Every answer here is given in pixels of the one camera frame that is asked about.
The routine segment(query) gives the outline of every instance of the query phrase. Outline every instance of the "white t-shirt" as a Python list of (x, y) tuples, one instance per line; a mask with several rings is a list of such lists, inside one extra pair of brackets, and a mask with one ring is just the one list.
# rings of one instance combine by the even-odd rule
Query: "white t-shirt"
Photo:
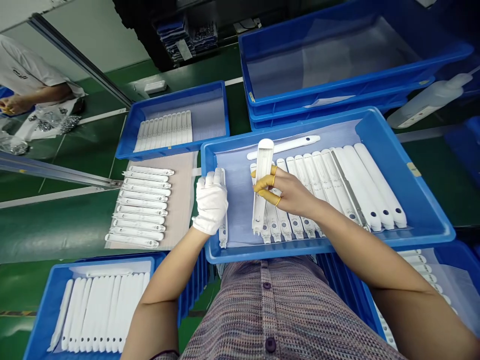
[[(76, 98), (85, 96), (84, 90), (70, 81), (36, 53), (19, 42), (0, 34), (0, 85), (18, 95), (35, 93), (44, 86), (67, 83)], [(55, 104), (43, 103), (42, 106)]]

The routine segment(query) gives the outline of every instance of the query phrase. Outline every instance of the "person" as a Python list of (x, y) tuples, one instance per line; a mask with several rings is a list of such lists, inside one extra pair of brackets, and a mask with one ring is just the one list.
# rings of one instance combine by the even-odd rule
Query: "person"
[[(220, 177), (217, 169), (198, 181), (198, 217), (155, 271), (133, 315), (121, 360), (478, 358), (474, 334), (412, 266), (276, 166), (254, 191), (321, 227), (370, 288), (399, 352), (342, 302), (318, 265), (295, 256), (228, 264), (220, 291), (180, 356), (177, 299), (227, 211)], [(267, 186), (281, 190), (281, 197)]]
[(34, 105), (49, 106), (85, 95), (84, 90), (19, 42), (0, 34), (0, 85), (14, 95), (0, 107), (22, 114)]

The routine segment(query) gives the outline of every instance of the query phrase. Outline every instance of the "green floor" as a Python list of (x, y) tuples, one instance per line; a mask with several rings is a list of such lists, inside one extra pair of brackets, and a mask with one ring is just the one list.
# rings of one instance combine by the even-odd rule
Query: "green floor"
[[(108, 76), (122, 88), (131, 81), (155, 74), (151, 61), (129, 66)], [(178, 91), (217, 80), (242, 76), (238, 46), (230, 46), (218, 56), (161, 74), (168, 91)], [(93, 80), (81, 82), (90, 94), (86, 98), (84, 118), (121, 109), (123, 106)], [(250, 131), (244, 87), (237, 83), (226, 87), (230, 134)], [(443, 109), (439, 115), (412, 126), (408, 131), (440, 125), (458, 124), (476, 113), (476, 107)], [(90, 122), (65, 136), (36, 140), (26, 155), (51, 164), (91, 174), (121, 179), (126, 160), (115, 159), (125, 115)], [(442, 138), (403, 144), (454, 226), (480, 225), (475, 211), (480, 191), (459, 164)], [(24, 174), (0, 172), (0, 202), (71, 190), (81, 185), (42, 179)], [(79, 259), (125, 253), (104, 249), (118, 191), (40, 202), (0, 209), (0, 354), (2, 359), (21, 359), (33, 326), (34, 317), (19, 313), (38, 309), (52, 265), (59, 259)], [(179, 329), (180, 348), (201, 321), (201, 314), (215, 296), (219, 283), (210, 284), (195, 305), (192, 316)]]

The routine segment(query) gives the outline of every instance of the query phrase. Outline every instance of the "white wall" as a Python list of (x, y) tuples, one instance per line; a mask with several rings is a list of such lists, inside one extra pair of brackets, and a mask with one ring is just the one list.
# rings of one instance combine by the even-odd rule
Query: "white wall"
[[(149, 59), (135, 32), (122, 25), (112, 0), (74, 0), (44, 17), (104, 73)], [(35, 51), (71, 80), (88, 77), (30, 25), (21, 24), (3, 34)]]

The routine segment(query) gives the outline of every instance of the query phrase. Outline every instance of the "woman's right hand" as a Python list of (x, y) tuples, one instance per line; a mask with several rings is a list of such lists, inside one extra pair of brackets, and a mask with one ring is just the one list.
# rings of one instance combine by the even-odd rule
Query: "woman's right hand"
[[(252, 178), (256, 176), (256, 171), (251, 173)], [(280, 197), (269, 191), (272, 188), (281, 191)], [(275, 165), (272, 165), (270, 175), (257, 181), (253, 190), (279, 209), (305, 218), (309, 218), (312, 214), (318, 212), (319, 206), (324, 203), (324, 201), (313, 196), (294, 175)]]

